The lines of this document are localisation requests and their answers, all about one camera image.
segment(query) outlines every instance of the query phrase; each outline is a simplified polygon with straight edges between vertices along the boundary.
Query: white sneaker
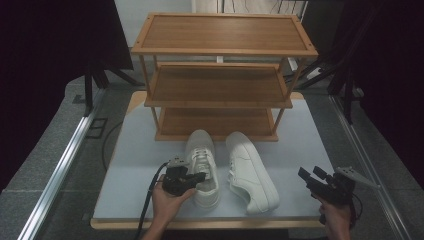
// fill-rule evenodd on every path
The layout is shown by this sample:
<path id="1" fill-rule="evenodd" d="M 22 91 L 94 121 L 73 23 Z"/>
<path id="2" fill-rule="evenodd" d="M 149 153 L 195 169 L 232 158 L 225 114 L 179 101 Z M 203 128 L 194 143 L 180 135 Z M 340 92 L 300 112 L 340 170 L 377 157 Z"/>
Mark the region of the white sneaker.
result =
<path id="1" fill-rule="evenodd" d="M 226 139 L 230 152 L 230 189 L 246 201 L 247 214 L 276 209 L 280 197 L 253 143 L 241 132 Z"/>
<path id="2" fill-rule="evenodd" d="M 194 131 L 186 145 L 188 173 L 206 173 L 205 181 L 198 183 L 194 202 L 203 208 L 215 207 L 219 200 L 219 184 L 215 164 L 215 147 L 209 134 L 202 129 Z"/>

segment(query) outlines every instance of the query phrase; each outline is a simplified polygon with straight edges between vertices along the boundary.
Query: human hand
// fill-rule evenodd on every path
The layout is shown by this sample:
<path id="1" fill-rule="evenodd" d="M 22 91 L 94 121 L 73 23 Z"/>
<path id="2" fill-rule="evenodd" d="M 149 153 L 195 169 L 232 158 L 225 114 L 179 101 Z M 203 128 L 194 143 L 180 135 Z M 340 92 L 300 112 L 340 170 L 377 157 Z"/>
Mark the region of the human hand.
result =
<path id="1" fill-rule="evenodd" d="M 336 206 L 320 196 L 312 195 L 321 202 L 319 212 L 325 215 L 325 231 L 330 240 L 349 240 L 350 207 L 349 205 Z"/>
<path id="2" fill-rule="evenodd" d="M 167 225 L 177 215 L 183 202 L 193 196 L 196 190 L 189 189 L 178 197 L 171 195 L 162 188 L 163 178 L 164 175 L 160 177 L 153 189 L 153 220 Z"/>

